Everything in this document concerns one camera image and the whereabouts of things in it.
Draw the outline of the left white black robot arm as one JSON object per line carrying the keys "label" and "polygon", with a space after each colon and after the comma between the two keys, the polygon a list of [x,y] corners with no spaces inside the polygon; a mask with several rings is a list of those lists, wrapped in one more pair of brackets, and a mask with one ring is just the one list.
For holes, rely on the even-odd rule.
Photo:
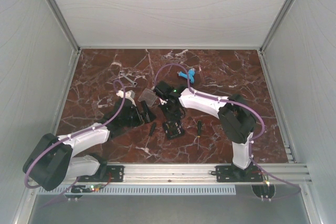
{"label": "left white black robot arm", "polygon": [[31,178],[46,191],[65,179],[88,176],[102,181],[107,177],[107,161],[97,154],[78,156],[92,146],[103,144],[124,133],[125,129],[151,123],[156,116],[146,102],[139,111],[131,98],[120,98],[111,112],[93,125],[68,135],[43,135],[23,165],[25,178]]}

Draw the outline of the black fuse box base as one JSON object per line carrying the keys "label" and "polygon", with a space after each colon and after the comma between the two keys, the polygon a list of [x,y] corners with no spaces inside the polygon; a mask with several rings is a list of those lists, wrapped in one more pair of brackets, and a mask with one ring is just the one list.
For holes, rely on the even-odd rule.
{"label": "black fuse box base", "polygon": [[162,127],[165,136],[169,141],[181,137],[185,134],[185,131],[182,128],[182,122],[180,120],[163,122]]}

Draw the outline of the clear plastic fuse box lid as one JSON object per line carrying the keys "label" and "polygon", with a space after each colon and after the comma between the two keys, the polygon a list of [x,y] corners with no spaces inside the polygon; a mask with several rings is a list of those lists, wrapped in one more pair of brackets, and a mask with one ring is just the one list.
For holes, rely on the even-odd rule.
{"label": "clear plastic fuse box lid", "polygon": [[138,98],[139,102],[145,101],[149,107],[152,107],[158,97],[153,90],[145,88]]}

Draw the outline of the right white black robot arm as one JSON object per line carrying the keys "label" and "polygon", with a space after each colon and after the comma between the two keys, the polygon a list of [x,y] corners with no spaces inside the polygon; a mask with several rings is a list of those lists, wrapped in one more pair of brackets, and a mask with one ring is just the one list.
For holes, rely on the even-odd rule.
{"label": "right white black robot arm", "polygon": [[219,119],[222,129],[232,142],[233,177],[240,181],[249,177],[249,141],[254,134],[256,118],[247,109],[241,95],[219,97],[184,85],[174,88],[164,81],[159,82],[153,92],[160,99],[159,107],[168,121],[180,120],[184,109],[198,110]]}

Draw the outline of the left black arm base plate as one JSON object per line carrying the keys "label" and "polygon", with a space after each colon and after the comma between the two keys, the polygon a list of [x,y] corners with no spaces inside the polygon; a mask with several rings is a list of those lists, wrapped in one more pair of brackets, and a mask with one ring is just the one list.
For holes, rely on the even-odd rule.
{"label": "left black arm base plate", "polygon": [[107,165],[106,168],[98,170],[95,175],[82,176],[79,179],[81,183],[120,183],[123,182],[124,166],[122,165]]}

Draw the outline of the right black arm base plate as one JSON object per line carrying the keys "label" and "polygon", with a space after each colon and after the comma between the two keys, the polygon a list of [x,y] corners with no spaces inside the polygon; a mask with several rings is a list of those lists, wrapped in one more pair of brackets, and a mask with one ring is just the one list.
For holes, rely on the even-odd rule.
{"label": "right black arm base plate", "polygon": [[210,172],[219,183],[261,183],[264,181],[262,171],[250,164],[246,169],[240,169],[235,165],[217,165]]}

